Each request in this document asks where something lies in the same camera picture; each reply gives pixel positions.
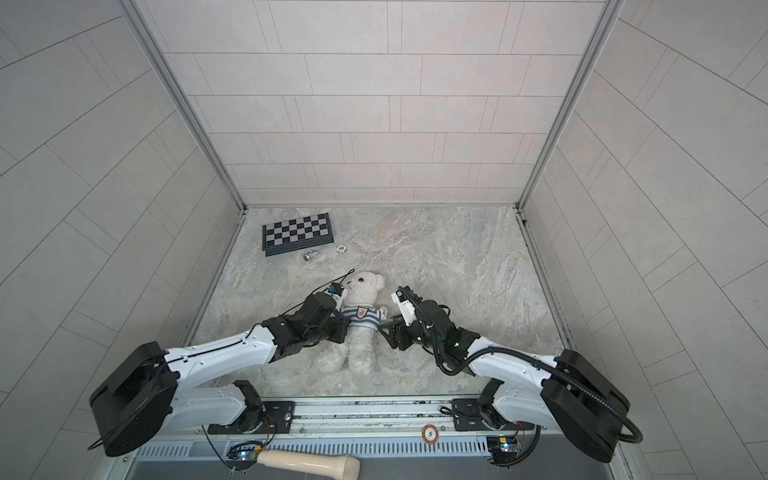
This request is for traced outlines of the white plush teddy bear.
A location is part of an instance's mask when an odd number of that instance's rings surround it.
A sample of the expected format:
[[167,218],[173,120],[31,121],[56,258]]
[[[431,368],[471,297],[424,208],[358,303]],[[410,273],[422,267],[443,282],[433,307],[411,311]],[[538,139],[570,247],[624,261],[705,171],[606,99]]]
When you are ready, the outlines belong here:
[[354,373],[372,372],[376,362],[374,338],[387,317],[386,307],[376,306],[385,282],[383,275],[370,271],[356,272],[342,282],[345,298],[340,313],[349,321],[349,328],[341,344],[330,343],[316,358],[315,365],[322,373],[333,374],[344,363]]

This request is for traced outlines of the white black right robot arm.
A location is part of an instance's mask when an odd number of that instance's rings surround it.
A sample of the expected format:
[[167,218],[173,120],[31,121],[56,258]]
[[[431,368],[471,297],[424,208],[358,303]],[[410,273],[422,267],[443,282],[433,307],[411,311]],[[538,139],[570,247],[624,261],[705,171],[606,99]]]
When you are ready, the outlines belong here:
[[379,327],[388,344],[401,351],[420,345],[447,376],[486,378],[478,399],[486,426],[558,428],[579,451],[602,463],[612,460],[618,443],[642,442],[642,432],[628,417],[627,397],[580,353],[534,355],[504,347],[456,326],[445,305],[409,290],[392,299],[400,312]]

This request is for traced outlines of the blue white striped knit sweater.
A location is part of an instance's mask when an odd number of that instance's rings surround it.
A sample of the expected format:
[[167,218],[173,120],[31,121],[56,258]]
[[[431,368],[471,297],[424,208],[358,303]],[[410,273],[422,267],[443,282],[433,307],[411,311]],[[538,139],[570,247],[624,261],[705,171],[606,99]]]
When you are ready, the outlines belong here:
[[340,313],[350,319],[350,328],[367,328],[373,331],[377,331],[387,317],[385,307],[377,308],[369,305],[345,306]]

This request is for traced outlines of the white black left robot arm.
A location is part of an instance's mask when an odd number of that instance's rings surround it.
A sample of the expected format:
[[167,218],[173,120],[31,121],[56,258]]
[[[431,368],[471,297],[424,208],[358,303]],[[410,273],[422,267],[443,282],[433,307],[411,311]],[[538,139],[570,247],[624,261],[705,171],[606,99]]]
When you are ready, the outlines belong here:
[[93,445],[118,457],[159,433],[205,425],[234,432],[256,429],[263,407],[250,382],[216,388],[207,387],[207,382],[274,363],[322,341],[342,343],[349,327],[340,313],[344,297],[338,286],[312,293],[293,314],[201,345],[171,349],[156,341],[140,345],[89,398],[100,435]]

